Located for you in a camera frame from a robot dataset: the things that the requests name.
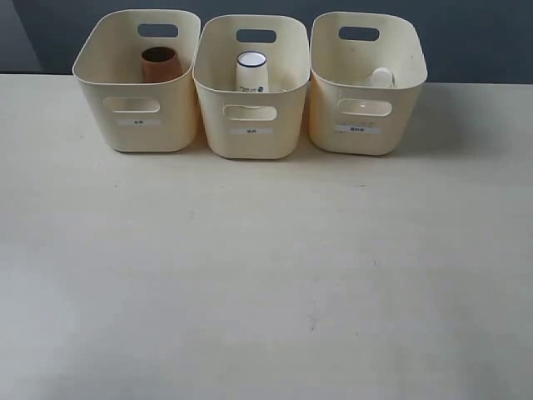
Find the white paper cup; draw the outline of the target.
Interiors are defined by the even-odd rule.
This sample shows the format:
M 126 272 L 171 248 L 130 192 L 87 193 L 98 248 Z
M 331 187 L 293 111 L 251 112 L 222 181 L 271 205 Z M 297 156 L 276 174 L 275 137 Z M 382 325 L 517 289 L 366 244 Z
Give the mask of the white paper cup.
M 267 57 L 264 53 L 247 51 L 237 56 L 235 87 L 240 93 L 267 93 L 269 91 Z

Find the clear plastic bottle white cap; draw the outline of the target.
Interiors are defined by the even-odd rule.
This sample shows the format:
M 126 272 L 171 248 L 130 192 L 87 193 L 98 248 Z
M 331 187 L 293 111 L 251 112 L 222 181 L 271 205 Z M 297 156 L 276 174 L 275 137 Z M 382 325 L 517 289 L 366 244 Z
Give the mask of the clear plastic bottle white cap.
M 394 74 L 386 67 L 378 67 L 368 77 L 361 80 L 359 85 L 366 88 L 393 88 L 395 85 Z M 392 105 L 389 102 L 368 99 L 356 100 L 356 115 L 383 117 L 388 115 L 391 110 Z

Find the brown wooden cup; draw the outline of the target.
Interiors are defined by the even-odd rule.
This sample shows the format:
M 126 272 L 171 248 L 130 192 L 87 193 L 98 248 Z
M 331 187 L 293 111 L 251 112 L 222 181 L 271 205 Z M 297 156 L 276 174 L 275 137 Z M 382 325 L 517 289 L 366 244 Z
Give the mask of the brown wooden cup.
M 170 47 L 150 47 L 144 50 L 141 66 L 145 83 L 164 83 L 182 75 L 179 57 Z

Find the middle cream plastic bin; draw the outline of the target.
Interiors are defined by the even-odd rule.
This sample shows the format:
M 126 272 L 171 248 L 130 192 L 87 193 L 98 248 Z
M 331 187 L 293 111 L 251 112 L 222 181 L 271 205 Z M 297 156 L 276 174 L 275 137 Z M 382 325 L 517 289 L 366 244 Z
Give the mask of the middle cream plastic bin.
M 267 58 L 269 91 L 236 91 L 237 56 Z M 225 15 L 203 28 L 192 76 L 210 149 L 223 158 L 279 159 L 296 148 L 310 78 L 304 24 L 286 16 Z

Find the cream plastic bin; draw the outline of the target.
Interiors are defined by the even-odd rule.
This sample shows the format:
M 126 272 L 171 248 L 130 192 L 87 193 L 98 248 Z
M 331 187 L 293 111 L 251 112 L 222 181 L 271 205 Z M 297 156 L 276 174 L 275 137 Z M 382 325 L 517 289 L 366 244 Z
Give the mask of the cream plastic bin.
M 172 9 L 126 9 L 102 17 L 72 66 L 107 144 L 123 153 L 182 150 L 197 135 L 200 112 L 192 66 L 201 19 Z M 182 75 L 147 83 L 142 52 L 173 49 Z
M 236 91 L 237 56 L 267 58 L 269 91 Z M 192 76 L 210 149 L 223 158 L 279 159 L 296 148 L 310 78 L 304 24 L 286 16 L 225 15 L 203 28 Z
M 428 75 L 415 27 L 387 14 L 324 13 L 312 25 L 310 54 L 311 140 L 334 153 L 392 152 Z M 379 67 L 392 71 L 394 87 L 359 85 Z M 389 102 L 392 110 L 383 117 L 356 115 L 358 99 Z

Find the right cream plastic bin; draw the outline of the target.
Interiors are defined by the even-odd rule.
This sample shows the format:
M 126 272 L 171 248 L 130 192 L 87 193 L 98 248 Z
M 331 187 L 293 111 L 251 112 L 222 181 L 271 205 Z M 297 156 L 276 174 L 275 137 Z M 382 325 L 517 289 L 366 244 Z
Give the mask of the right cream plastic bin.
M 311 140 L 334 153 L 392 152 L 428 75 L 415 27 L 387 14 L 324 13 L 312 25 L 310 54 Z M 379 67 L 392 71 L 394 87 L 359 85 Z M 383 117 L 356 115 L 358 99 L 389 102 L 392 110 Z

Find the left cream plastic bin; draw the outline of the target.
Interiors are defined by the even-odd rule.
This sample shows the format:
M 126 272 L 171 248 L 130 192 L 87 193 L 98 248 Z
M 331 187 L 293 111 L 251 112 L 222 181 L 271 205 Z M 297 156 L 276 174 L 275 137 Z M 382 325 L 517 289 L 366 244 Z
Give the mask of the left cream plastic bin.
M 200 112 L 192 66 L 201 19 L 172 9 L 126 9 L 102 17 L 72 66 L 107 144 L 123 153 L 182 150 L 197 135 Z M 147 83 L 142 52 L 173 49 L 182 75 Z

